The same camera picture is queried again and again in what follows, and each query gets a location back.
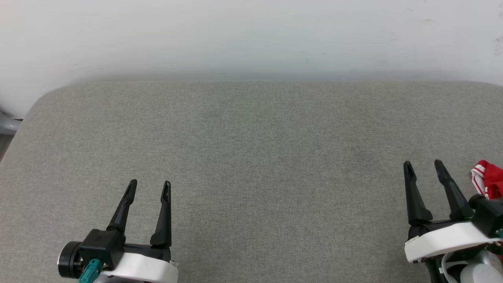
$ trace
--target red and white fabric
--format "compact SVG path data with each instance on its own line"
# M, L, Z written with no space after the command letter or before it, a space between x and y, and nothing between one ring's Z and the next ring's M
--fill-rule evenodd
M485 195L488 199L503 196L503 169L486 160L481 160L471 173L472 183L478 193Z

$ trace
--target floor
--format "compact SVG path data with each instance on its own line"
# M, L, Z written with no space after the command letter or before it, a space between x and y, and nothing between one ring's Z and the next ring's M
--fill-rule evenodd
M7 151L9 145L11 144L13 138L14 135L0 134L0 161L2 161L2 158L4 157L4 154Z

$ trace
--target green cable connector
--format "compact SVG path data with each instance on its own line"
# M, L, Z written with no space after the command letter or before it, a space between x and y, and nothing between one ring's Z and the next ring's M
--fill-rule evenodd
M93 283L103 271L103 265L99 259L92 259L78 279L78 283Z

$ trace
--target red cloth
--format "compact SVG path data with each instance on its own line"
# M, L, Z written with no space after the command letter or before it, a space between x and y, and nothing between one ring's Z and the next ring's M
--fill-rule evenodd
M503 169L481 160L471 172L473 185L479 193L489 199L503 196Z

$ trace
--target camera lens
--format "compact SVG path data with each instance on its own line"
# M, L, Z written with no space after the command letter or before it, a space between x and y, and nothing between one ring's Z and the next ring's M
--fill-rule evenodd
M58 259L58 271L61 277L79 278L82 273L79 248L82 242L69 242L61 250Z

